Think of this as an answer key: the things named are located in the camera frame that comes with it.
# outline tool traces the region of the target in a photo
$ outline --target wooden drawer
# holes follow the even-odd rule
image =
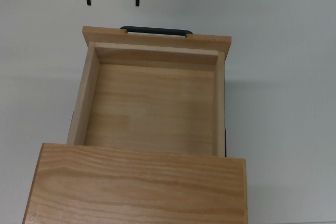
[[[223,157],[230,37],[83,34],[67,145],[43,144],[23,223],[246,224],[245,161]]]
[[[230,37],[83,34],[88,53],[67,144],[224,156]]]
[[[245,161],[44,144],[23,223],[247,223]]]

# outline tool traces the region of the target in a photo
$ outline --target wood grain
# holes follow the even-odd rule
[[[94,42],[90,42],[79,85],[75,111],[71,121],[67,144],[84,144],[98,72],[99,60],[94,50]]]
[[[44,144],[24,224],[240,224],[245,161]]]
[[[213,76],[101,64],[84,145],[211,155]]]
[[[147,45],[159,47],[191,48],[224,51],[227,55],[231,37],[188,34],[186,37],[168,37],[128,34],[124,29],[83,27],[85,41],[108,42],[117,44]]]
[[[213,155],[224,157],[225,156],[225,125],[224,125],[224,99],[225,99],[225,53],[220,51],[218,53],[217,64],[215,68],[214,78],[214,123],[213,123]]]
[[[100,63],[213,71],[218,51],[96,42]]]

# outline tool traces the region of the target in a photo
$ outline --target drawer handle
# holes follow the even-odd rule
[[[187,34],[193,34],[188,30],[178,29],[165,29],[165,28],[153,28],[153,27],[141,27],[141,26],[123,26],[120,29],[125,29],[130,33],[142,33],[142,34],[164,34],[164,35],[177,35],[186,36]]]

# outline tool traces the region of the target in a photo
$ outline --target white tabletop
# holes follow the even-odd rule
[[[82,26],[232,36],[228,156],[250,224],[336,221],[335,0],[0,0],[0,223],[21,223],[39,149],[65,143]]]

